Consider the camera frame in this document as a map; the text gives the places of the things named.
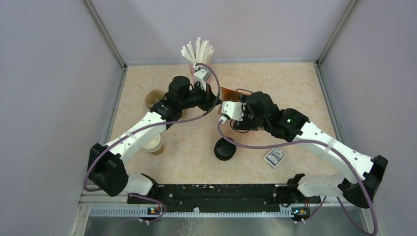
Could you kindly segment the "orange paper bag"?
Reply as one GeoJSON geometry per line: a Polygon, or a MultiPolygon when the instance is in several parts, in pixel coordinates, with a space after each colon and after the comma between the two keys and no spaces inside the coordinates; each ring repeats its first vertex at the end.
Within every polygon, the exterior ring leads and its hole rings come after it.
{"type": "MultiPolygon", "coordinates": [[[[249,91],[249,90],[247,90],[247,89],[243,89],[243,88],[237,88],[237,89],[233,90],[233,89],[229,89],[229,88],[221,87],[221,94],[220,94],[220,96],[221,96],[221,98],[220,98],[220,106],[219,106],[219,108],[218,108],[217,113],[218,113],[219,115],[223,116],[223,115],[221,114],[221,108],[222,108],[222,103],[223,103],[224,101],[242,102],[242,103],[244,103],[244,104],[245,104],[245,100],[246,100],[246,98],[247,98],[249,95],[251,95],[251,94],[253,94],[253,92],[252,92],[252,91],[249,91]]],[[[229,121],[229,126],[230,126],[230,128],[231,128],[231,122],[232,122],[232,120],[231,120],[231,119],[228,119],[228,121],[229,121]]],[[[248,133],[249,131],[237,131],[237,132],[238,132],[238,133],[242,133],[242,134],[244,134],[244,133],[248,133]]]]}

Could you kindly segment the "stack of black cup lids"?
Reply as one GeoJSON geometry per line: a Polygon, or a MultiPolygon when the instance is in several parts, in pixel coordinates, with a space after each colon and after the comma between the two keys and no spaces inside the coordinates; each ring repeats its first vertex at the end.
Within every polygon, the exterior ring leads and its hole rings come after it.
{"type": "Polygon", "coordinates": [[[236,153],[237,146],[228,142],[226,139],[219,139],[214,146],[214,155],[222,161],[230,160],[236,153]]]}

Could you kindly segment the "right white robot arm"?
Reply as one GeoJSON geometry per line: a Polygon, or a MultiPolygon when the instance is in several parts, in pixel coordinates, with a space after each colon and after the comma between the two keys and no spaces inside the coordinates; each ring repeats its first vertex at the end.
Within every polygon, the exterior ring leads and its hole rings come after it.
{"type": "Polygon", "coordinates": [[[289,198],[301,203],[307,197],[343,197],[360,208],[369,208],[382,182],[388,160],[362,154],[321,130],[306,115],[279,109],[261,91],[223,102],[222,114],[238,123],[240,130],[263,130],[289,145],[299,145],[333,166],[339,173],[327,176],[300,174],[288,189],[289,198]]]}

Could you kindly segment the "stack of brown paper cups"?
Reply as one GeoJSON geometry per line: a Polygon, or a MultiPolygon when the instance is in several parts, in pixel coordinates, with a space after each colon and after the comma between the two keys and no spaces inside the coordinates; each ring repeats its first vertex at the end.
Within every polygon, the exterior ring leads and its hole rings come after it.
{"type": "Polygon", "coordinates": [[[153,155],[160,155],[164,151],[163,138],[158,134],[144,144],[142,148],[153,155]]]}

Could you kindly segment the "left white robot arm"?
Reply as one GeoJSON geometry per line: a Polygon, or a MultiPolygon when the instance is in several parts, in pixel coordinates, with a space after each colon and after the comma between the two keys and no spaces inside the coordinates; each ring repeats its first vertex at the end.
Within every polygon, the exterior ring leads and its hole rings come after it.
{"type": "Polygon", "coordinates": [[[96,191],[102,190],[110,197],[133,192],[145,203],[154,202],[158,195],[155,180],[145,174],[129,176],[126,164],[152,138],[173,124],[183,123],[184,110],[198,107],[206,116],[220,102],[220,93],[214,94],[209,84],[195,82],[192,85],[187,77],[175,76],[162,99],[138,123],[116,139],[91,147],[85,180],[94,183],[96,191]]]}

